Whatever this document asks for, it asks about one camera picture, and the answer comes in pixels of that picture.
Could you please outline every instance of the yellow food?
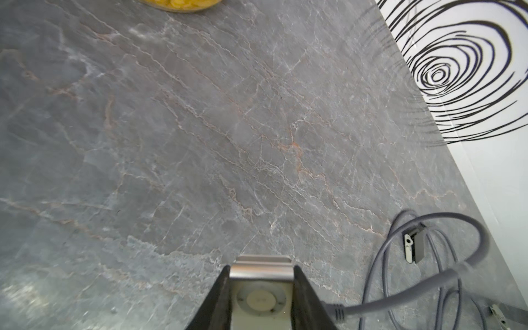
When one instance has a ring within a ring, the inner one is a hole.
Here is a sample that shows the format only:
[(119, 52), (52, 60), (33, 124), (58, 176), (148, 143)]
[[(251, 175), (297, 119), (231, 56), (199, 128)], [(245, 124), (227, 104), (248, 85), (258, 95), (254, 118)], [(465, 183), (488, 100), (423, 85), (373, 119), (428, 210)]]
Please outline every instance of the yellow food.
[(165, 7), (169, 10), (179, 11), (197, 11), (206, 9), (214, 4), (217, 4), (221, 0), (144, 0), (156, 4), (161, 7)]

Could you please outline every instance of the cable strain relief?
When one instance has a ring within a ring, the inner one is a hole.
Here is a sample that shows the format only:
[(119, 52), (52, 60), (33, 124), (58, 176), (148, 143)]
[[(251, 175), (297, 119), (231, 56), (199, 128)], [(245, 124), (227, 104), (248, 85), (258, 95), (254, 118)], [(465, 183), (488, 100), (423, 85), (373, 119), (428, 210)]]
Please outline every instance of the cable strain relief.
[(327, 304), (322, 301), (326, 313), (336, 323), (345, 321), (345, 306), (343, 304)]

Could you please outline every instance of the gray marble countertop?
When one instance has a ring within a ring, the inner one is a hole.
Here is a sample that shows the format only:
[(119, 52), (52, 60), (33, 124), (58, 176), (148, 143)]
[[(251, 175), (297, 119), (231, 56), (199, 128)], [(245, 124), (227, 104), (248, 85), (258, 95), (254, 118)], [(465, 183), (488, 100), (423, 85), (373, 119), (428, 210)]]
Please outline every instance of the gray marble countertop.
[[(183, 329), (241, 253), (357, 304), (400, 210), (480, 218), (373, 2), (5, 0), (0, 49), (2, 329)], [(392, 254), (393, 292), (436, 272)], [(494, 245), (464, 281), (525, 307)], [(431, 328), (436, 294), (399, 320)]]

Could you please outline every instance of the black swirl pattern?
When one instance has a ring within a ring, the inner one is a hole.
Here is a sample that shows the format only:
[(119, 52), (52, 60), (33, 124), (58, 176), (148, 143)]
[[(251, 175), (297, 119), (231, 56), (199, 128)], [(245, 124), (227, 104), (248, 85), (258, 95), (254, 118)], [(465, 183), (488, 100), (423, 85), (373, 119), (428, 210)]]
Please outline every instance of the black swirl pattern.
[(446, 143), (528, 125), (527, 2), (379, 0), (378, 7)]

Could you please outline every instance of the wall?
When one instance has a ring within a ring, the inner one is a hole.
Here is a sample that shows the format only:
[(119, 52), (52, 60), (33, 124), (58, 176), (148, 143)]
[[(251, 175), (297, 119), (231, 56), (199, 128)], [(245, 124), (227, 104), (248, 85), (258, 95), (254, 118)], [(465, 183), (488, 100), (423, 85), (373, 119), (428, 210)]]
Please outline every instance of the wall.
[(378, 7), (528, 300), (528, 3)]

